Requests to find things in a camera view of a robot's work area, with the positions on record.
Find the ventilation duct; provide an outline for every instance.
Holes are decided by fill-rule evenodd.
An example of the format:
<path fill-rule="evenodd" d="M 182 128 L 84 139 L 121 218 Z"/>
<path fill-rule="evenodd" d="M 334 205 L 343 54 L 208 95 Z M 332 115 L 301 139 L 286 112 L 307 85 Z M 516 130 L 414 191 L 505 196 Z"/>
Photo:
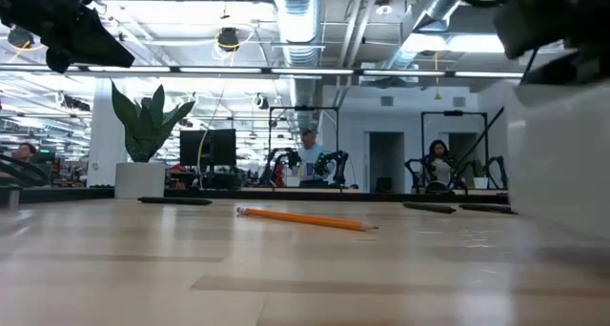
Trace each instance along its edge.
<path fill-rule="evenodd" d="M 314 43 L 320 36 L 321 0 L 274 0 L 277 6 L 277 25 L 282 42 L 299 46 L 284 47 L 288 67 L 316 67 L 320 49 L 303 46 Z M 291 100 L 295 106 L 321 106 L 322 80 L 318 77 L 294 78 L 290 83 Z M 315 129 L 319 112 L 296 112 L 300 129 Z"/>
<path fill-rule="evenodd" d="M 392 55 L 390 60 L 385 63 L 382 69 L 417 69 L 417 67 L 413 66 L 413 61 L 418 55 L 418 52 L 409 51 L 407 46 L 409 36 L 417 31 L 447 31 L 447 28 L 449 27 L 449 18 L 458 8 L 459 3 L 459 0 L 422 0 L 409 6 L 407 13 L 402 19 L 402 38 L 404 39 L 404 42 Z M 360 86 L 387 89 L 390 87 L 414 86 L 416 83 L 416 78 L 393 77 L 361 82 Z"/>

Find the pillar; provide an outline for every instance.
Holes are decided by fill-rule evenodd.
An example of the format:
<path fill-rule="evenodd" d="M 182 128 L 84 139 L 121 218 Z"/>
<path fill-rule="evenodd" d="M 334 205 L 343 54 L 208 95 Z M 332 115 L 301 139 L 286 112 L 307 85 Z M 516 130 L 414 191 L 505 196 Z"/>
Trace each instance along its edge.
<path fill-rule="evenodd" d="M 125 82 L 115 79 L 114 84 L 125 92 Z M 87 186 L 114 185 L 116 164 L 127 161 L 125 130 L 112 107 L 112 81 L 95 80 L 95 96 L 91 121 L 91 144 Z"/>

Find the red object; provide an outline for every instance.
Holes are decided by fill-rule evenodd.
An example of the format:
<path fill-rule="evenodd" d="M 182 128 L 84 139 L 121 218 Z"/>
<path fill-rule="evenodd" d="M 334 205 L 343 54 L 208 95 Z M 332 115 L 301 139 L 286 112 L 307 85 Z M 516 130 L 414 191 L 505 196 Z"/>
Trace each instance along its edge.
<path fill-rule="evenodd" d="M 277 188 L 284 187 L 284 181 L 282 180 L 283 171 L 284 171 L 284 165 L 283 164 L 276 164 L 275 165 L 275 186 Z"/>

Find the table surface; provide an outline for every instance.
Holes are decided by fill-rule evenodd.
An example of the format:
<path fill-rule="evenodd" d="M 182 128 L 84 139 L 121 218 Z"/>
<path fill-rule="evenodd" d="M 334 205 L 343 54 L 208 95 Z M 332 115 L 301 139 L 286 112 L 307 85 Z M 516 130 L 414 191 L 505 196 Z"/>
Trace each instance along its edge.
<path fill-rule="evenodd" d="M 236 216 L 249 206 L 369 233 Z M 608 325 L 610 244 L 525 216 L 398 203 L 112 199 L 0 212 L 16 325 Z"/>

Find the person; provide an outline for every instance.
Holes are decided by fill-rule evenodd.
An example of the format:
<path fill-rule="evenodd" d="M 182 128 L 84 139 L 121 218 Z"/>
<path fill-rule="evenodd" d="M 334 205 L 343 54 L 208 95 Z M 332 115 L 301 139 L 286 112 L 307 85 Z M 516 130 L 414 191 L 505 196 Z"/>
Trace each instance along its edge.
<path fill-rule="evenodd" d="M 330 153 L 323 146 L 315 142 L 316 134 L 314 130 L 304 130 L 301 132 L 301 141 L 303 147 L 298 150 L 298 156 L 301 159 L 300 166 L 293 169 L 293 172 L 298 171 L 300 178 L 299 187 L 323 187 L 328 183 L 325 180 L 329 174 L 333 172 L 335 164 L 330 162 L 326 166 L 326 173 L 319 174 L 314 171 L 314 165 L 321 154 Z"/>
<path fill-rule="evenodd" d="M 30 163 L 31 158 L 36 154 L 36 148 L 31 143 L 21 143 L 17 150 L 12 153 L 12 157 L 18 160 L 21 160 L 26 163 Z M 12 163 L 8 163 L 14 169 L 19 171 L 24 171 L 24 168 L 14 165 Z M 16 181 L 12 178 L 12 176 L 8 173 L 0 173 L 0 178 L 4 178 L 0 184 L 12 184 Z"/>
<path fill-rule="evenodd" d="M 447 146 L 442 140 L 435 140 L 430 144 L 428 154 L 423 158 L 424 165 L 429 168 L 430 174 L 434 175 L 436 181 L 449 184 L 452 169 L 456 165 L 456 160 L 449 153 Z"/>

